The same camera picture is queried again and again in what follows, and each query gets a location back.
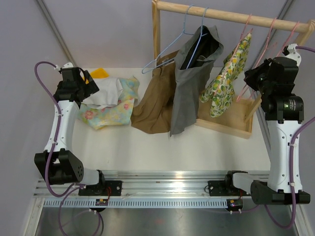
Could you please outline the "brown pleated skirt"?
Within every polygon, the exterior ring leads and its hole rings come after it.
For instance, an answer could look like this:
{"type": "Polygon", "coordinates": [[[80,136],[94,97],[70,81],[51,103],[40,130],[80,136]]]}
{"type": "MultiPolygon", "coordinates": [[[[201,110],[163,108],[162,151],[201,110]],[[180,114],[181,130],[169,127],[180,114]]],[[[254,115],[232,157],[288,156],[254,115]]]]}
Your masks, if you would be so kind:
{"type": "Polygon", "coordinates": [[[143,98],[133,108],[131,126],[148,134],[167,133],[176,89],[175,62],[155,68],[152,76],[143,98]]]}

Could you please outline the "blue wire hanger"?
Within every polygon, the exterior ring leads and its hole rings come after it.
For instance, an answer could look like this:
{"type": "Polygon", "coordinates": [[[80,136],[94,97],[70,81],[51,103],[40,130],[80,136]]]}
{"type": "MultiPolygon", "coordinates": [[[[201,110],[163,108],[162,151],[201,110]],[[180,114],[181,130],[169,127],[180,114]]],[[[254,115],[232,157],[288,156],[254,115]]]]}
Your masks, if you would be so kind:
{"type": "Polygon", "coordinates": [[[154,69],[160,68],[165,64],[168,64],[174,60],[174,56],[171,56],[170,58],[167,58],[165,60],[159,60],[161,59],[161,56],[163,56],[169,48],[171,48],[183,35],[192,35],[192,33],[189,33],[186,31],[186,20],[189,10],[194,7],[193,4],[187,6],[185,8],[185,16],[183,21],[183,27],[180,34],[162,51],[160,50],[160,9],[158,9],[158,2],[153,1],[152,2],[152,11],[153,11],[153,35],[154,35],[154,59],[146,64],[142,70],[142,74],[149,73],[153,71],[154,69]]]}
{"type": "Polygon", "coordinates": [[[204,34],[203,34],[204,18],[205,18],[205,14],[206,14],[206,12],[207,12],[208,9],[209,9],[209,8],[206,7],[205,10],[204,10],[204,12],[203,12],[202,20],[201,20],[201,26],[200,26],[199,38],[198,38],[198,41],[196,42],[196,44],[194,45],[193,53],[192,53],[192,55],[191,55],[191,57],[190,57],[190,59],[189,59],[189,62],[188,62],[188,64],[187,64],[187,66],[186,66],[186,69],[189,69],[189,68],[190,68],[190,64],[191,64],[191,62],[192,62],[193,59],[194,59],[194,55],[195,55],[195,53],[196,53],[196,51],[197,51],[197,48],[198,48],[198,46],[199,46],[199,44],[200,44],[201,38],[204,36],[204,34]]]}

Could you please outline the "pastel floral skirt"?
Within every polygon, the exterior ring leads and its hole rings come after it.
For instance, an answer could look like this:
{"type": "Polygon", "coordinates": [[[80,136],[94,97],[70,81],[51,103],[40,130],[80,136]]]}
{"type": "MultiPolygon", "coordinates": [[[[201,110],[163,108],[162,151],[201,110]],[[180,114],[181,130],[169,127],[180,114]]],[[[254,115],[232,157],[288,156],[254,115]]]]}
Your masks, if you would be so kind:
{"type": "Polygon", "coordinates": [[[134,103],[138,99],[139,81],[135,77],[118,78],[123,86],[118,105],[101,110],[81,105],[77,118],[95,130],[110,125],[128,125],[134,103]]]}

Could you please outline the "grey skirt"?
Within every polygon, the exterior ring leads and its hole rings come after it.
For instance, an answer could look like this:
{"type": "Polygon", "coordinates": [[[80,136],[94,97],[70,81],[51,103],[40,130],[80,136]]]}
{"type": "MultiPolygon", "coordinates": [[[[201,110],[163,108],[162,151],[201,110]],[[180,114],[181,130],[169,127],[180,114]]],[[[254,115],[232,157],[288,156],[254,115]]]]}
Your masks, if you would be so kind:
{"type": "Polygon", "coordinates": [[[186,69],[199,34],[200,28],[175,56],[176,89],[173,99],[170,136],[180,134],[185,128],[196,123],[199,96],[206,87],[215,61],[224,50],[217,27],[204,26],[204,36],[201,38],[190,68],[186,69]]]}

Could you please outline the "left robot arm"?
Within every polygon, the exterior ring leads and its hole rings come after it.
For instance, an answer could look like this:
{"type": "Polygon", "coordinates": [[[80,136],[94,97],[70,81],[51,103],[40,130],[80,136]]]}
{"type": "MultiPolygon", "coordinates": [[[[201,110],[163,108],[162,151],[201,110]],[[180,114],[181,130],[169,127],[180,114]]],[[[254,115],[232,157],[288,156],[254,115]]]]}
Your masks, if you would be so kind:
{"type": "Polygon", "coordinates": [[[102,171],[84,168],[72,152],[74,125],[80,106],[99,88],[87,70],[70,62],[62,67],[52,66],[61,74],[62,80],[56,92],[48,94],[54,102],[54,121],[44,151],[35,155],[34,163],[55,197],[65,196],[65,193],[54,192],[52,186],[66,183],[79,186],[81,196],[102,195],[107,188],[102,171]]]}

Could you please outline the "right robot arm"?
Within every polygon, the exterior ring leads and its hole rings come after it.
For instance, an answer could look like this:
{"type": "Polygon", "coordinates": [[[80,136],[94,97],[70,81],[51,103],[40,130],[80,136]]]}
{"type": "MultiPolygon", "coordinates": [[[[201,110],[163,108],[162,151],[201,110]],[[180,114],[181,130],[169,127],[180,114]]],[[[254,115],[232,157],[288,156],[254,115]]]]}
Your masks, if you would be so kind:
{"type": "Polygon", "coordinates": [[[265,59],[245,72],[245,82],[261,94],[270,134],[270,173],[263,182],[247,172],[229,171],[223,183],[229,195],[249,193],[257,205],[309,204],[299,175],[299,131],[304,120],[303,99],[292,91],[300,58],[292,56],[265,59]]]}

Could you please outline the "white skirt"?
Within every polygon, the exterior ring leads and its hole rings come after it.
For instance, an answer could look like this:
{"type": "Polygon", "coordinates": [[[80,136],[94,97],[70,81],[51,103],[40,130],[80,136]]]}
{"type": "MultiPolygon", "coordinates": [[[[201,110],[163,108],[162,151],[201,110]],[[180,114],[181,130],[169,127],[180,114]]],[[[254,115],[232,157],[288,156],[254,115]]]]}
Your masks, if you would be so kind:
{"type": "Polygon", "coordinates": [[[123,92],[120,80],[115,77],[107,77],[95,79],[95,83],[99,91],[84,99],[83,104],[98,110],[117,106],[123,92]]]}

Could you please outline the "lemon print skirt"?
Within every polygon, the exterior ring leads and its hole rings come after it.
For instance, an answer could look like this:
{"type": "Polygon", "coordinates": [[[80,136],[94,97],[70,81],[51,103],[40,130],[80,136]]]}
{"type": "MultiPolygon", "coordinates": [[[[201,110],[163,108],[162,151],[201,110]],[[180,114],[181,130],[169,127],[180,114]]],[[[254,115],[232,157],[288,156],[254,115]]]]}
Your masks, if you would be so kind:
{"type": "Polygon", "coordinates": [[[210,101],[209,115],[221,116],[232,104],[235,95],[233,82],[244,70],[252,40],[252,33],[247,33],[224,59],[223,68],[200,95],[202,103],[210,101]]]}

